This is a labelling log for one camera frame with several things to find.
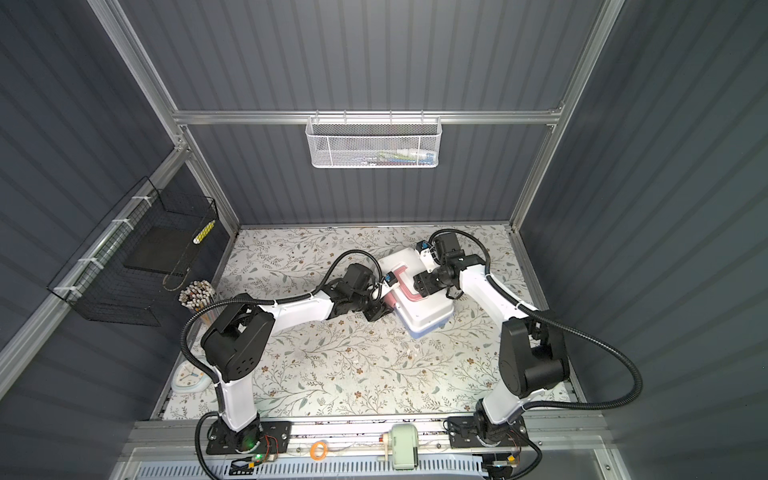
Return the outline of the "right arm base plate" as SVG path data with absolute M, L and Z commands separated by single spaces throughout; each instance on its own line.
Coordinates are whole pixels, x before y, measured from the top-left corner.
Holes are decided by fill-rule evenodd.
M 477 420 L 474 416 L 459 415 L 447 417 L 442 427 L 454 449 L 517 449 L 527 445 L 527 427 L 520 421 L 495 425 Z

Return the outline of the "white blue tool box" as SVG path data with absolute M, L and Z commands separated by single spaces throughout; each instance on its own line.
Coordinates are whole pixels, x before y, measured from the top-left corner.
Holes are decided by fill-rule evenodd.
M 418 274 L 429 273 L 436 264 L 427 266 L 414 248 L 405 248 L 379 260 L 389 281 L 390 290 L 384 295 L 390 306 L 412 338 L 419 339 L 445 325 L 455 312 L 454 302 L 443 291 L 423 296 L 415 286 Z

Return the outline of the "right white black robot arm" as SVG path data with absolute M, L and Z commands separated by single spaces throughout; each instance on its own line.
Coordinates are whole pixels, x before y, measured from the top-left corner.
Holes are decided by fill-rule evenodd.
M 536 309 L 513 294 L 494 276 L 489 250 L 472 234 L 455 228 L 440 229 L 420 241 L 416 252 L 426 267 L 425 272 L 415 276 L 414 288 L 419 295 L 427 297 L 456 289 L 500 325 L 500 382 L 478 401 L 474 413 L 474 432 L 481 442 L 497 443 L 504 426 L 514 424 L 531 410 L 612 410 L 634 402 L 641 395 L 641 372 L 627 355 L 561 323 L 554 312 Z M 541 398 L 570 378 L 566 334 L 595 345 L 620 362 L 632 378 L 629 392 L 598 402 Z

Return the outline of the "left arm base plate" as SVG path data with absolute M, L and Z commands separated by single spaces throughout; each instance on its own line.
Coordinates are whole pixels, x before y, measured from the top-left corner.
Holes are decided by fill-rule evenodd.
M 287 451 L 293 424 L 289 421 L 254 421 L 240 432 L 216 420 L 205 430 L 208 455 L 276 455 Z

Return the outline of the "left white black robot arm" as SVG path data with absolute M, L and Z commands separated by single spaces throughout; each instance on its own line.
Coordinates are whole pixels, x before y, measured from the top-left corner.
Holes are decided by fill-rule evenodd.
M 274 300 L 243 293 L 202 308 L 183 326 L 180 349 L 186 360 L 211 379 L 217 401 L 213 415 L 233 434 L 253 430 L 259 413 L 251 374 L 270 338 L 289 328 L 350 312 L 375 322 L 392 312 L 384 301 L 387 288 L 384 269 L 372 254 L 347 250 L 310 292 Z M 222 311 L 200 341 L 205 355 L 200 360 L 191 351 L 190 332 L 203 314 L 216 308 Z

